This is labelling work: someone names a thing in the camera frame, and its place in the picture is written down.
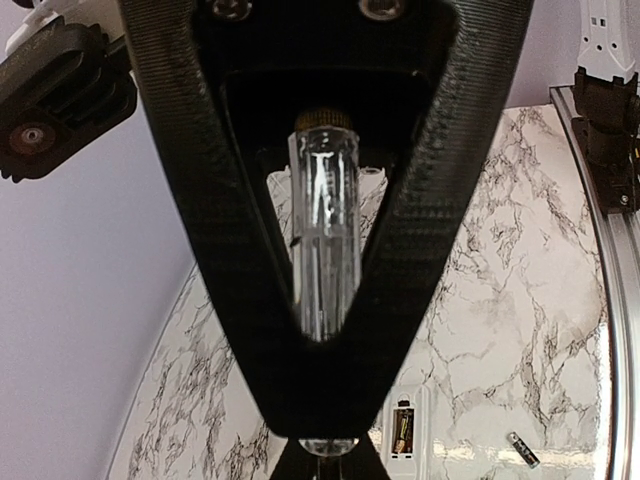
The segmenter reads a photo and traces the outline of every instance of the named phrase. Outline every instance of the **marble countertop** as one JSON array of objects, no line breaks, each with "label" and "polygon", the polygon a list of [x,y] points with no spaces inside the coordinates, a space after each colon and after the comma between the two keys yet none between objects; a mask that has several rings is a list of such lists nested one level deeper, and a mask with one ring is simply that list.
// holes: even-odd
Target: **marble countertop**
[{"label": "marble countertop", "polygon": [[[287,173],[269,183],[290,235]],[[385,187],[383,175],[362,177],[363,240]],[[604,480],[607,321],[590,214],[555,110],[507,110],[397,379],[429,392],[428,478]],[[511,447],[511,431],[539,467],[529,469]],[[110,480],[266,480],[284,443],[264,425],[194,270]]]}]

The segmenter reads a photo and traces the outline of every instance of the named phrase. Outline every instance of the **aluminum rail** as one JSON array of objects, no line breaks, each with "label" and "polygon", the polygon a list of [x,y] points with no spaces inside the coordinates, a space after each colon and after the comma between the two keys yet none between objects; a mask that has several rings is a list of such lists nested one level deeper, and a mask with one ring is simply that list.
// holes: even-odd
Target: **aluminum rail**
[{"label": "aluminum rail", "polygon": [[638,213],[602,214],[571,119],[577,117],[570,87],[551,99],[571,145],[595,229],[609,300],[613,401],[609,480],[640,478],[640,219]]}]

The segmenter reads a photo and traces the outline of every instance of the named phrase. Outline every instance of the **white plastic part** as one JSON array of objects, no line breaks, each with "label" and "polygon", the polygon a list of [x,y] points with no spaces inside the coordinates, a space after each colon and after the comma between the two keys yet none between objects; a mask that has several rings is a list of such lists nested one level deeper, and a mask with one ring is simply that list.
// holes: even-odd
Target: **white plastic part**
[{"label": "white plastic part", "polygon": [[[429,391],[424,385],[393,387],[387,396],[382,412],[380,457],[391,480],[429,478],[428,467],[431,452],[428,428],[429,403]],[[396,453],[397,412],[406,409],[413,409],[412,448],[407,453]]]},{"label": "white plastic part", "polygon": [[627,0],[580,0],[580,10],[578,65],[591,77],[629,82],[636,65],[627,38]]},{"label": "white plastic part", "polygon": [[7,56],[60,15],[66,23],[99,24],[111,41],[124,34],[117,0],[35,0],[34,6],[22,26],[9,38]]}]

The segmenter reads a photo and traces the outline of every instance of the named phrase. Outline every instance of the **transparent tube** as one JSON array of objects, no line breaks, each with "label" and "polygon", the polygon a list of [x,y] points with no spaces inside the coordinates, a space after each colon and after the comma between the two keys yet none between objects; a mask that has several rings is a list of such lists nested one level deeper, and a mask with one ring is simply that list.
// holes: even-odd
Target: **transparent tube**
[{"label": "transparent tube", "polygon": [[358,136],[319,127],[289,138],[293,306],[316,342],[335,336],[360,284]]}]

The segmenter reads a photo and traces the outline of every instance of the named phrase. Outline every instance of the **battery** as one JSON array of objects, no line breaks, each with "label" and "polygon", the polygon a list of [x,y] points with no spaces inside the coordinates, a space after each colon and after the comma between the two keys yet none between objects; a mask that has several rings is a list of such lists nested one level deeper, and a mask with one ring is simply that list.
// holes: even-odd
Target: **battery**
[{"label": "battery", "polygon": [[527,447],[527,444],[522,441],[522,439],[516,432],[511,432],[507,436],[507,438],[509,439],[509,442],[511,443],[513,448],[515,448],[516,451],[520,454],[522,459],[527,462],[527,465],[529,465],[529,467],[536,468],[538,465],[540,465],[540,460],[538,460],[538,457],[534,455],[531,449]]}]

